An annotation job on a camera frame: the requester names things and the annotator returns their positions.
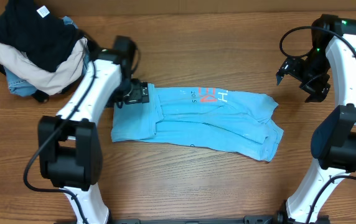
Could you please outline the light blue printed t-shirt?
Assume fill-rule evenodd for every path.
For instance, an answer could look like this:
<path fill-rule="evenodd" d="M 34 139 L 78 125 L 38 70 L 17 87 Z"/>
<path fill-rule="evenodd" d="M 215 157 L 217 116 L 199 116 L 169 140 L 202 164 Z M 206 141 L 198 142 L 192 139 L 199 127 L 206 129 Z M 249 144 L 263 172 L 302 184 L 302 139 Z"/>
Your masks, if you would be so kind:
<path fill-rule="evenodd" d="M 271 161 L 283 136 L 266 94 L 206 87 L 157 88 L 148 103 L 115 109 L 111 139 L 169 143 L 237 152 Z"/>

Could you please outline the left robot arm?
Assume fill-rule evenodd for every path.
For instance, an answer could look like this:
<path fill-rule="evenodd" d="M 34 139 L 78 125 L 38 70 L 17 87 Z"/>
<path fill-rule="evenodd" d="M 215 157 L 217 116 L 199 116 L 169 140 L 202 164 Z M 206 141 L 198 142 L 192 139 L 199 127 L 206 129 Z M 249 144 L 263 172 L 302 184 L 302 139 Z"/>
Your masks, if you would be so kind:
<path fill-rule="evenodd" d="M 111 223 L 98 181 L 103 155 L 97 125 L 104 109 L 149 102 L 148 84 L 133 78 L 140 59 L 135 42 L 117 36 L 111 49 L 89 53 L 87 72 L 69 102 L 38 125 L 40 173 L 65 194 L 76 223 Z"/>

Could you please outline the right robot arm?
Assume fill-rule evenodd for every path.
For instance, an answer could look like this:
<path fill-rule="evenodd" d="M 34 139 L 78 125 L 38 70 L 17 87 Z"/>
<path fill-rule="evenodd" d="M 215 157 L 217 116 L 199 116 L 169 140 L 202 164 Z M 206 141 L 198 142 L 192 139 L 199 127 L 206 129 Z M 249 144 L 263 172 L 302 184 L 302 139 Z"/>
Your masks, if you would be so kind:
<path fill-rule="evenodd" d="M 309 29 L 312 49 L 288 55 L 276 78 L 300 81 L 308 101 L 324 101 L 330 90 L 335 108 L 311 138 L 313 160 L 299 187 L 263 223 L 329 223 L 319 212 L 344 179 L 356 171 L 356 20 L 323 14 Z"/>

